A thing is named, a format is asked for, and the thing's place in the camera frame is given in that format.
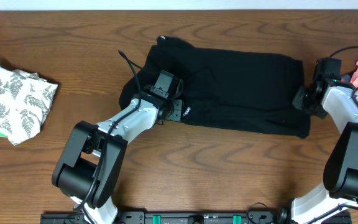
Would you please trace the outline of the black t-shirt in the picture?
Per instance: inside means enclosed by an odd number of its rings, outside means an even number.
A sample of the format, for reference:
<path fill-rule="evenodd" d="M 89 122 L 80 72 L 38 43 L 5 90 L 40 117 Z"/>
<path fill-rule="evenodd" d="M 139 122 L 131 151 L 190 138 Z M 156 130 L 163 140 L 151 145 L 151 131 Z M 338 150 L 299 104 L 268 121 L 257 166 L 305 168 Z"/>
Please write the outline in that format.
<path fill-rule="evenodd" d="M 304 84 L 303 63 L 286 55 L 198 48 L 175 37 L 159 36 L 144 67 L 123 87 L 125 108 L 142 88 L 165 70 L 183 81 L 181 122 L 306 138 L 310 116 L 292 101 Z"/>

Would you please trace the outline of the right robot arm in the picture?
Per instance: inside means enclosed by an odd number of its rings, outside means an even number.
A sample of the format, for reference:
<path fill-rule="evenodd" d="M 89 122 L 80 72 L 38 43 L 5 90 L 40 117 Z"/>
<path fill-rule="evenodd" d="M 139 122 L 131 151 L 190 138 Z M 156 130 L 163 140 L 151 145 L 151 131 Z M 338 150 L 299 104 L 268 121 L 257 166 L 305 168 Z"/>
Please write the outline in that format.
<path fill-rule="evenodd" d="M 322 223 L 346 209 L 358 210 L 358 96 L 350 83 L 328 81 L 318 96 L 340 137 L 327 160 L 323 181 L 295 198 L 284 223 Z"/>

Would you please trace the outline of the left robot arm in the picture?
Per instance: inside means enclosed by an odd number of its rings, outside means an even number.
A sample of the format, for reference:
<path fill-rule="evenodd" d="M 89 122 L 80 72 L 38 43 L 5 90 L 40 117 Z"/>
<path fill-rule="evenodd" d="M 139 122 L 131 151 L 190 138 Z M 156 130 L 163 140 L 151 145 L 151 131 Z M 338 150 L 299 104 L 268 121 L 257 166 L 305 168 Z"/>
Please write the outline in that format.
<path fill-rule="evenodd" d="M 142 92 L 112 118 L 75 125 L 52 174 L 52 184 L 75 203 L 60 223 L 113 223 L 112 202 L 127 145 L 162 120 L 179 121 L 183 102 Z"/>

